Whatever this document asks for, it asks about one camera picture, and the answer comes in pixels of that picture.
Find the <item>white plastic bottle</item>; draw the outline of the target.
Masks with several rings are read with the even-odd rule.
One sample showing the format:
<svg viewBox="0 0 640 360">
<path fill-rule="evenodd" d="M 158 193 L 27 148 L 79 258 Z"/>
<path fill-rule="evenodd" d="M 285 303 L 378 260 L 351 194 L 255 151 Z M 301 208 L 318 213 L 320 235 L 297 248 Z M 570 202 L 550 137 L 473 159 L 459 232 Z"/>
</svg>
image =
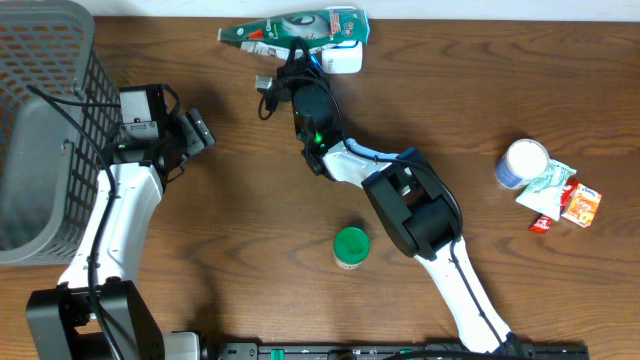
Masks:
<svg viewBox="0 0 640 360">
<path fill-rule="evenodd" d="M 498 161 L 495 175 L 503 187 L 519 189 L 541 175 L 548 165 L 549 154 L 541 143 L 533 139 L 519 139 Z"/>
</svg>

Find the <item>green lid small jar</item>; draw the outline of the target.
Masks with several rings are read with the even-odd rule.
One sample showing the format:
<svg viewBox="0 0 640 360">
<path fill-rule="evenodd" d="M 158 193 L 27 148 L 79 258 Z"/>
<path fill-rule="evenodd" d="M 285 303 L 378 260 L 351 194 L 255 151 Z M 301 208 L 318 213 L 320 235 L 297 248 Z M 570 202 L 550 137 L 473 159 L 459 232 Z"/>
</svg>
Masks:
<svg viewBox="0 0 640 360">
<path fill-rule="evenodd" d="M 371 241 L 360 228 L 346 227 L 335 237 L 332 246 L 334 262 L 345 270 L 360 267 L 369 255 Z"/>
</svg>

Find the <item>green white instruction package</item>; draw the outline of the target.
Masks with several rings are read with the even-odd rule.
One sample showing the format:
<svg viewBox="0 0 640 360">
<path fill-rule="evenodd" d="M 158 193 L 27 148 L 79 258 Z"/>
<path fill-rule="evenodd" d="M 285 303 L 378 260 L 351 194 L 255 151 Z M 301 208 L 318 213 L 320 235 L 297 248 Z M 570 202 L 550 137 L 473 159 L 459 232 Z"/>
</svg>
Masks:
<svg viewBox="0 0 640 360">
<path fill-rule="evenodd" d="M 345 42 L 367 43 L 369 34 L 366 12 L 345 6 L 276 15 L 220 28 L 217 40 L 244 52 L 287 60 L 291 44 L 298 38 L 314 54 Z"/>
</svg>

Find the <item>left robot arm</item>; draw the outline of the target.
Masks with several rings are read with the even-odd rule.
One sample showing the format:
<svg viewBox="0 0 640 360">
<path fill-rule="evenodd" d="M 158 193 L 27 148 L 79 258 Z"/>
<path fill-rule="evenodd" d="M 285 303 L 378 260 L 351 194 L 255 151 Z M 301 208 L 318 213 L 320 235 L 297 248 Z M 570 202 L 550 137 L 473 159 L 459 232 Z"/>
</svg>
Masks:
<svg viewBox="0 0 640 360">
<path fill-rule="evenodd" d="M 215 138 L 191 109 L 175 118 L 130 120 L 124 140 L 100 154 L 98 196 L 80 246 L 53 289 L 28 300 L 42 359 L 212 359 L 194 331 L 164 333 L 137 288 L 150 220 L 171 172 Z"/>
</svg>

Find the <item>orange white small packet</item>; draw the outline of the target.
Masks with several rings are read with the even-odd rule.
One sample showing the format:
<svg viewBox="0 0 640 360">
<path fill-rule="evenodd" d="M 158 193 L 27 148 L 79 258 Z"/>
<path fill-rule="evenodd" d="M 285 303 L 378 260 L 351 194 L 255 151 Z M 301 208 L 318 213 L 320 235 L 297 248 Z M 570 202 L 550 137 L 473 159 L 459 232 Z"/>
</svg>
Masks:
<svg viewBox="0 0 640 360">
<path fill-rule="evenodd" d="M 602 195 L 599 192 L 578 183 L 561 216 L 582 228 L 587 228 L 592 225 L 601 200 Z"/>
</svg>

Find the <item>red Nescafe stick sachet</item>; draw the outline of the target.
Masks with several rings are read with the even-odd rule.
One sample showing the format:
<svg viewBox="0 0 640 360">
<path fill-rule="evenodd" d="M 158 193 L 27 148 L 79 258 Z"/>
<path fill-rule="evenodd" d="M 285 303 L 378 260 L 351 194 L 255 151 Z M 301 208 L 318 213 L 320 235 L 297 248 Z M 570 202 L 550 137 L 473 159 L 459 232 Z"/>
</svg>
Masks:
<svg viewBox="0 0 640 360">
<path fill-rule="evenodd" d="M 547 233 L 551 228 L 552 223 L 560 218 L 562 211 L 568 204 L 569 199 L 575 192 L 578 184 L 579 181 L 577 178 L 569 178 L 563 187 L 559 202 L 557 204 L 552 204 L 541 215 L 539 215 L 529 227 L 529 231 L 538 234 Z"/>
</svg>

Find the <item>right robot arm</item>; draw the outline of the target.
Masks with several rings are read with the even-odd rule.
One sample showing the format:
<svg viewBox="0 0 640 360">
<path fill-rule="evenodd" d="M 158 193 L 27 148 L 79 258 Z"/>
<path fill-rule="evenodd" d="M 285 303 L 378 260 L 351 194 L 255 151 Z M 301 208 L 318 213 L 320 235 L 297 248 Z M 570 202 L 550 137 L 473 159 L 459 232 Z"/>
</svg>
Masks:
<svg viewBox="0 0 640 360">
<path fill-rule="evenodd" d="M 349 137 L 328 77 L 300 37 L 264 95 L 269 110 L 278 99 L 291 102 L 296 137 L 314 174 L 365 192 L 394 245 L 433 280 L 462 344 L 476 353 L 520 355 L 519 341 L 471 265 L 460 205 L 426 158 L 415 148 L 378 152 Z"/>
</svg>

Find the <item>teal wet wipes pack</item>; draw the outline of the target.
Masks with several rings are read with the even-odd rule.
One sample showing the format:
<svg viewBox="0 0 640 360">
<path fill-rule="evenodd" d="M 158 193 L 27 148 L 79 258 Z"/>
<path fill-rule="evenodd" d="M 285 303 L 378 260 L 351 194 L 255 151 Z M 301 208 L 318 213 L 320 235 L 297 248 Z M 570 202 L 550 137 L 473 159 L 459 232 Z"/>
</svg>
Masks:
<svg viewBox="0 0 640 360">
<path fill-rule="evenodd" d="M 552 204 L 559 202 L 564 185 L 576 173 L 568 165 L 551 159 L 547 169 L 526 186 L 516 202 L 542 214 Z"/>
</svg>

